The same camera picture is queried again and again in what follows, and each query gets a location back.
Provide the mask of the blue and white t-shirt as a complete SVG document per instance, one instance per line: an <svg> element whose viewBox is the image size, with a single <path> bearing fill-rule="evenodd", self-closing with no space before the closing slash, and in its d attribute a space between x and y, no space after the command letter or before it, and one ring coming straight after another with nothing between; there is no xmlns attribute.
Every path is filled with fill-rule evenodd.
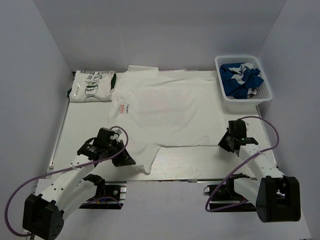
<svg viewBox="0 0 320 240"><path fill-rule="evenodd" d="M261 71L248 62L222 64L219 73L225 95L233 99L244 100L255 95L264 83Z"/></svg>

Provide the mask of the white Coca-Cola t-shirt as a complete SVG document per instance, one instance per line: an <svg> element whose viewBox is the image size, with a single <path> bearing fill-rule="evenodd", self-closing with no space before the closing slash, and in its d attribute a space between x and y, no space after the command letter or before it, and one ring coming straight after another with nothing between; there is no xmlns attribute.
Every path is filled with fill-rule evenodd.
<svg viewBox="0 0 320 240"><path fill-rule="evenodd" d="M160 148L216 146L224 117L214 77L170 77L130 65L116 81L108 124L126 131L127 152L149 174Z"/></svg>

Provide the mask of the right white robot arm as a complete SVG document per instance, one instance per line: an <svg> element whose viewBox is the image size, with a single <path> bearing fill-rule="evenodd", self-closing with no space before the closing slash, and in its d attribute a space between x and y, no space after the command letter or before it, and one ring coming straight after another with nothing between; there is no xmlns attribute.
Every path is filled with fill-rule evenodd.
<svg viewBox="0 0 320 240"><path fill-rule="evenodd" d="M232 174L222 182L224 192L251 203L263 223L298 222L301 219L300 183L268 160L258 141L247 136L242 119L230 120L219 147L236 154L254 175Z"/></svg>

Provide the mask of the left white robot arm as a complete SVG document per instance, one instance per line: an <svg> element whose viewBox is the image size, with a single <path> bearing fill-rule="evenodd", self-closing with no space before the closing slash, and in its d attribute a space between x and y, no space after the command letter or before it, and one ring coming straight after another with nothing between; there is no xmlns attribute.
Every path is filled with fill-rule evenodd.
<svg viewBox="0 0 320 240"><path fill-rule="evenodd" d="M65 220L84 205L111 200L106 195L106 180L93 173L98 164L111 161L115 167L132 166L135 161L126 147L127 132L119 126L101 128L97 136L77 150L69 168L39 194L31 194L24 203L22 227L44 240L54 240L61 233Z"/></svg>

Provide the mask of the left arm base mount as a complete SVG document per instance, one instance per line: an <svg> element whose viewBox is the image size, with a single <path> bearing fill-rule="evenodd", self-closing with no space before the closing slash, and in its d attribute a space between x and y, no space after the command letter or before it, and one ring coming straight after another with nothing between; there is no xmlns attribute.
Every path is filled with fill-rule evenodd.
<svg viewBox="0 0 320 240"><path fill-rule="evenodd" d="M120 210L124 205L127 192L126 182L107 182L104 195L87 200L80 209L87 210Z"/></svg>

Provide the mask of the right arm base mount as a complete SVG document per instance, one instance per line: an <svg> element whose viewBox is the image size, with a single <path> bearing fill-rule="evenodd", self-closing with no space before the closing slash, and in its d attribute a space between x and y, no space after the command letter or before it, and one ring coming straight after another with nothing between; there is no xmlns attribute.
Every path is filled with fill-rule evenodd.
<svg viewBox="0 0 320 240"><path fill-rule="evenodd" d="M213 210L221 207L226 207L228 205L237 204L245 200L246 199L243 196L239 195L238 193L235 193L235 192L228 193L227 187L224 184L218 190L218 192L213 196L212 200L209 202L209 208ZM237 205L227 209L222 209L222 210L219 210L218 212L220 213L221 212L256 212L256 208L252 203L247 201L242 205Z"/></svg>

